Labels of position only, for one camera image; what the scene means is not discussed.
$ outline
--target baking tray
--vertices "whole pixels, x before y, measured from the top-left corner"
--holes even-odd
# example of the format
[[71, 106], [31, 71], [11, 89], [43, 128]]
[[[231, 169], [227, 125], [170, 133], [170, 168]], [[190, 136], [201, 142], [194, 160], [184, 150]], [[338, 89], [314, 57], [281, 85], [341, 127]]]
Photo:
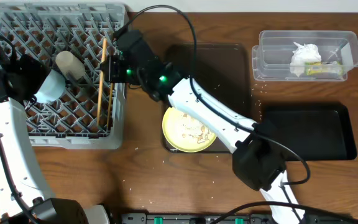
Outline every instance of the baking tray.
[[[165, 52], [165, 61], [190, 70], [193, 44], [173, 45]], [[197, 44], [196, 81], [213, 97], [235, 112], [250, 117], [251, 92], [249, 68], [246, 52], [239, 44]], [[162, 106], [162, 114], [169, 106]], [[164, 148], [174, 153], [187, 153], [175, 149], [165, 139], [161, 131]], [[216, 140], [200, 152], [192, 153], [230, 153], [227, 147]]]
[[[258, 131], [268, 134], [307, 161], [357, 157], [349, 112], [340, 103], [280, 103], [266, 105], [262, 111], [264, 119]], [[271, 144], [271, 147], [280, 150], [280, 146]]]

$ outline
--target crumpled paper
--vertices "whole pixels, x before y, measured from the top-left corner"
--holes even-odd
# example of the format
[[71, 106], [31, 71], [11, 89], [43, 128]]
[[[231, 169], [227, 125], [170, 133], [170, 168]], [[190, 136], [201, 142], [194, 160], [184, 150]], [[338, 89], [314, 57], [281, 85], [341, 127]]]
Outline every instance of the crumpled paper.
[[315, 44], [300, 45], [296, 42], [294, 42], [294, 44], [298, 47], [298, 49], [293, 51], [290, 70], [291, 73], [294, 73], [299, 77], [305, 72], [305, 67], [293, 65], [305, 65], [306, 63], [321, 62], [321, 56], [318, 53], [318, 47]]

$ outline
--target dish rack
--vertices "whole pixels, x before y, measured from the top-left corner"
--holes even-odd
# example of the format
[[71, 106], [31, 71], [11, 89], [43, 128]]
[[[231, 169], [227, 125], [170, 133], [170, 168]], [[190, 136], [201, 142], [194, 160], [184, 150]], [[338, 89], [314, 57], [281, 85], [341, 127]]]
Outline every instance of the dish rack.
[[[56, 55], [67, 50], [78, 57], [86, 75], [67, 85], [62, 97], [37, 103], [27, 112], [27, 130], [33, 146], [66, 149], [117, 149], [124, 129], [125, 84], [114, 85], [110, 124], [106, 123], [109, 84], [104, 82], [101, 123], [96, 125], [103, 38], [108, 54], [116, 52], [111, 36], [127, 22], [123, 4], [0, 2], [0, 34], [15, 46], [18, 57], [29, 54], [57, 70]], [[8, 56], [11, 48], [0, 42]]]

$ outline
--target brown wooden surface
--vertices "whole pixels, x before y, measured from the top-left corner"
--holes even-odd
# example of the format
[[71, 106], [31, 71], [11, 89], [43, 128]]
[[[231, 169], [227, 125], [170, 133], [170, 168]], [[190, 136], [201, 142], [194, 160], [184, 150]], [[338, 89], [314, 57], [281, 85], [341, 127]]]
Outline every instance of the brown wooden surface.
[[[190, 14], [200, 42], [240, 43], [247, 52], [262, 30], [351, 30], [358, 36], [358, 14], [209, 13]], [[191, 42], [186, 22], [176, 14], [145, 14], [134, 23], [153, 49]], [[339, 100], [350, 112], [358, 149], [358, 68], [341, 83], [266, 82], [255, 86], [254, 100]], [[223, 213], [247, 202], [263, 200], [231, 170], [230, 155], [170, 154], [160, 143], [160, 104], [141, 90], [129, 90], [125, 141], [115, 151], [36, 147], [38, 162], [57, 197], [89, 207], [107, 202], [119, 208], [150, 212]], [[358, 218], [358, 156], [355, 161], [309, 162], [311, 180], [293, 187], [298, 201]], [[292, 180], [305, 171], [288, 163]]]

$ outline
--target white wall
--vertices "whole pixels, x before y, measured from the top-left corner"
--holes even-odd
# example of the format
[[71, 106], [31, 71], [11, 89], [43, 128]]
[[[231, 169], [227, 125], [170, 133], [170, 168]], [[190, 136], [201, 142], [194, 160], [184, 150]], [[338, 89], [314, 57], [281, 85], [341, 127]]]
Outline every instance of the white wall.
[[[13, 1], [112, 2], [112, 0], [10, 0]], [[120, 2], [129, 6], [132, 11], [139, 11], [155, 4], [169, 4], [185, 12], [358, 12], [358, 0], [126, 0]]]

